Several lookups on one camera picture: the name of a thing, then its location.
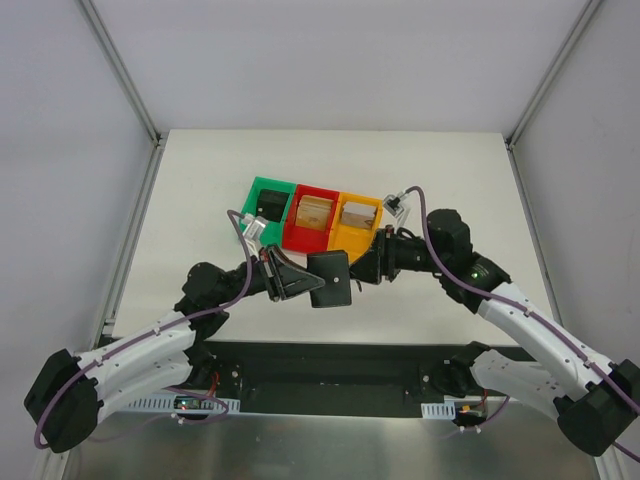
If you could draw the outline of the yellow plastic bin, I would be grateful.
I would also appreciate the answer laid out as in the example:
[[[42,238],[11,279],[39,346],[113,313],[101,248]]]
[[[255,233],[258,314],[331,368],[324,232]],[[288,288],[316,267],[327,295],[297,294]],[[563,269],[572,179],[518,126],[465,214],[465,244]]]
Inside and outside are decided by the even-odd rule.
[[[377,207],[377,215],[373,227],[370,230],[353,228],[340,223],[342,206],[348,201],[375,205]],[[341,192],[339,194],[336,213],[331,225],[327,249],[329,251],[344,250],[348,254],[349,262],[355,262],[371,245],[376,229],[380,225],[382,209],[381,199],[356,195],[349,192]]]

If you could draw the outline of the left aluminium frame post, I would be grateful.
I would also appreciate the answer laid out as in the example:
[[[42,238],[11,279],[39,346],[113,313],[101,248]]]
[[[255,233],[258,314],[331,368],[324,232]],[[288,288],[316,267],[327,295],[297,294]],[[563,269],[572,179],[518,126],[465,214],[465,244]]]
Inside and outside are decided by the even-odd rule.
[[[154,146],[159,145],[163,139],[162,132],[153,120],[96,3],[91,0],[78,0],[75,4],[146,136]]]

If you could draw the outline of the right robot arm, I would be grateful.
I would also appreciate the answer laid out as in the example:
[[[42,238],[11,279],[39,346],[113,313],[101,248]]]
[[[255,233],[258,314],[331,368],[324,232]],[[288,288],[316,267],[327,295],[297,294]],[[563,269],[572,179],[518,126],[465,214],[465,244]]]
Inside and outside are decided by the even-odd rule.
[[[404,271],[436,277],[449,298],[496,326],[532,357],[507,359],[473,342],[434,374],[435,387],[461,397],[497,390],[554,420],[579,450],[599,457],[639,417],[639,368],[614,362],[548,318],[490,259],[475,252],[459,213],[435,210],[427,237],[387,226],[350,267],[363,283],[393,281]]]

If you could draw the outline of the green plastic bin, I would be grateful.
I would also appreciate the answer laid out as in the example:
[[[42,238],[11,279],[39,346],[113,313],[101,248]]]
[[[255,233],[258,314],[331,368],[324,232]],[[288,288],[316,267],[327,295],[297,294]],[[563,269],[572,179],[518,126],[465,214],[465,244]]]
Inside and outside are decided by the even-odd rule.
[[[263,245],[282,246],[284,225],[297,185],[256,176],[241,210],[267,221],[260,241]]]

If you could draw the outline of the red plastic bin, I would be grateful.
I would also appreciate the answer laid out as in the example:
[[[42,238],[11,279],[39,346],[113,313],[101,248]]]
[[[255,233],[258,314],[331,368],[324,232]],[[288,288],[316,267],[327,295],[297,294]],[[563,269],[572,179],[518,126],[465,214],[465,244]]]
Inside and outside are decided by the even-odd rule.
[[[298,184],[282,236],[282,247],[298,253],[326,251],[339,192]]]

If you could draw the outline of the black card stack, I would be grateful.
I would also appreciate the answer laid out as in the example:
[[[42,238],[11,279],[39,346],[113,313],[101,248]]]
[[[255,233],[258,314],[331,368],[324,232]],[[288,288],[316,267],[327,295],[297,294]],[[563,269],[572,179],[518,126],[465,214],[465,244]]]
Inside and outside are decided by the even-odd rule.
[[[274,189],[261,189],[256,200],[256,215],[269,222],[280,223],[286,217],[290,194]]]

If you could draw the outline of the black leather card holder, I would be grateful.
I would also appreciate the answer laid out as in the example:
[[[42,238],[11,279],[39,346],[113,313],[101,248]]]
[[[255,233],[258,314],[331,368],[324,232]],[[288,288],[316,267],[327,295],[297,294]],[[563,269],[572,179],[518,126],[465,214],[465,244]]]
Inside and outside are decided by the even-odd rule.
[[[307,256],[307,271],[324,281],[310,292],[316,309],[346,307],[352,304],[348,254],[344,250],[325,251]]]

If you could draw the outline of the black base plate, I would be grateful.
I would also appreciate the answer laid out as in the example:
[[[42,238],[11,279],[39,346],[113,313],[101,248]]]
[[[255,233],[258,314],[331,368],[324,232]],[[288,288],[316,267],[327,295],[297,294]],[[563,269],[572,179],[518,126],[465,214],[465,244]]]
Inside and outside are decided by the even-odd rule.
[[[478,394],[467,368],[483,353],[526,360],[520,347],[201,341],[184,385],[218,394],[243,413],[417,418],[450,392]]]

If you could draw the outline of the gold card stack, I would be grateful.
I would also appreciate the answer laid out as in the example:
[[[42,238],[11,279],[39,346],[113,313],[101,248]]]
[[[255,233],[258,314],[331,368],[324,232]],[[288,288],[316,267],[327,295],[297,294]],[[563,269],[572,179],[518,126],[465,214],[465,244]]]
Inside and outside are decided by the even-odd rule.
[[[303,195],[296,208],[295,225],[324,231],[329,222],[333,201],[328,198]]]

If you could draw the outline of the right aluminium frame post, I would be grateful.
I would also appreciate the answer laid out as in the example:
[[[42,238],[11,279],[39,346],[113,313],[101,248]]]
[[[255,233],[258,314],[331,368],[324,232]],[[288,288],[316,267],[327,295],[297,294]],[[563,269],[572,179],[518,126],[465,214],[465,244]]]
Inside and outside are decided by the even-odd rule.
[[[604,4],[603,0],[588,0],[584,2],[577,17],[572,22],[567,34],[546,67],[542,77],[537,83],[532,95],[527,101],[522,113],[516,120],[513,128],[504,137],[508,151],[512,151],[523,136],[536,113],[541,108],[543,100],[551,92],[554,83],[559,79],[564,66],[571,58],[581,39],[593,23]]]

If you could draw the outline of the aluminium frame post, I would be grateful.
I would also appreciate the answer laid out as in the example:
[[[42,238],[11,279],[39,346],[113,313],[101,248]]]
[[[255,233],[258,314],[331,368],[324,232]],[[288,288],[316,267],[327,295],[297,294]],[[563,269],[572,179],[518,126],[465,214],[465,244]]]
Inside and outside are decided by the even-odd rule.
[[[584,2],[577,17],[572,22],[567,34],[546,67],[542,77],[537,83],[532,95],[527,101],[522,113],[516,120],[513,128],[504,137],[508,151],[512,151],[523,136],[536,113],[541,108],[543,100],[551,92],[554,83],[559,79],[564,66],[571,58],[581,39],[593,23],[604,4],[603,0],[588,0]]]
[[[163,139],[162,132],[153,120],[96,3],[91,0],[78,0],[75,4],[146,136],[154,146],[159,145]]]

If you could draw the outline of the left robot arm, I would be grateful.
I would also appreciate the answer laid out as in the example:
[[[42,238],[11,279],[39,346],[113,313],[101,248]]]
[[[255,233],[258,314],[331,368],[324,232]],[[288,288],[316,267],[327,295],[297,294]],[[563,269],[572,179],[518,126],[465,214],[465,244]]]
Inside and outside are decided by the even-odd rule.
[[[217,333],[247,296],[284,301],[327,284],[277,246],[225,271],[201,262],[188,272],[183,296],[165,316],[107,346],[73,354],[61,349],[41,367],[24,399],[36,424],[34,444],[55,453],[87,439],[118,407],[157,389],[204,387],[210,363],[200,345]]]

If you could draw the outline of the silver card stack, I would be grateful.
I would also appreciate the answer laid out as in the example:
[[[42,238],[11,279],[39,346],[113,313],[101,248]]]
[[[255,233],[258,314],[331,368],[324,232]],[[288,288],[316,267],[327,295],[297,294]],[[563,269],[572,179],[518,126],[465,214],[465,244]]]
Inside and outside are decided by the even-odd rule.
[[[370,230],[376,215],[377,207],[375,205],[348,201],[342,206],[340,223],[353,228]]]

